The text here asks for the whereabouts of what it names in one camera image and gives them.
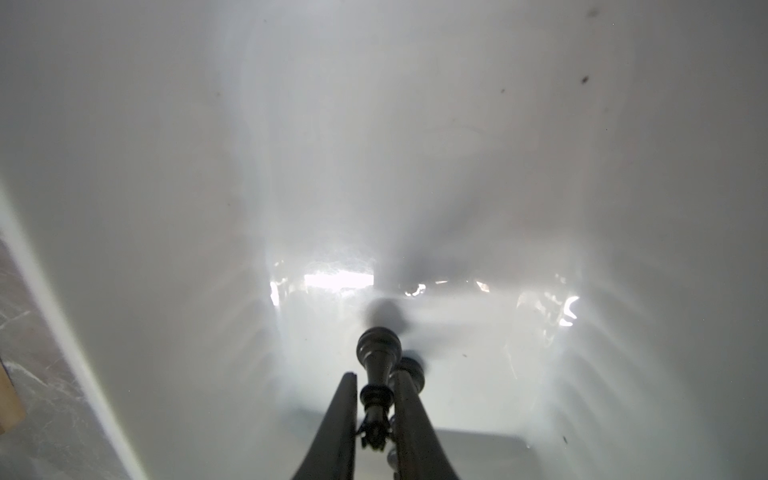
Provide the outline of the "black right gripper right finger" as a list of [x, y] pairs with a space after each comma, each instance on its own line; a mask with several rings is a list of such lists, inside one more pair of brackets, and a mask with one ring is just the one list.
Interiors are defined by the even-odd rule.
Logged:
[[406, 371], [393, 374], [394, 443], [398, 478], [403, 480], [457, 480], [416, 386]]

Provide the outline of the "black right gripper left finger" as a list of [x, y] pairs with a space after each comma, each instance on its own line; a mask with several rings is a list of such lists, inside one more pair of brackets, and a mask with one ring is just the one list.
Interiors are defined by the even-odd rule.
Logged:
[[345, 373], [293, 480], [352, 480], [357, 432], [357, 375]]

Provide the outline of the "black chess pieces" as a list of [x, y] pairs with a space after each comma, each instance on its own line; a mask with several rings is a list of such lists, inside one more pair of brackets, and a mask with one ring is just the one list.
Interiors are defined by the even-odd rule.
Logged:
[[402, 357], [399, 337], [386, 327], [366, 330], [358, 340], [356, 353], [367, 375], [367, 384], [360, 393], [364, 418], [356, 435], [360, 437], [363, 449], [382, 452], [387, 441], [393, 438], [389, 415], [395, 398], [390, 381], [392, 373], [408, 373], [417, 391], [421, 392], [425, 385], [424, 369], [414, 357]]

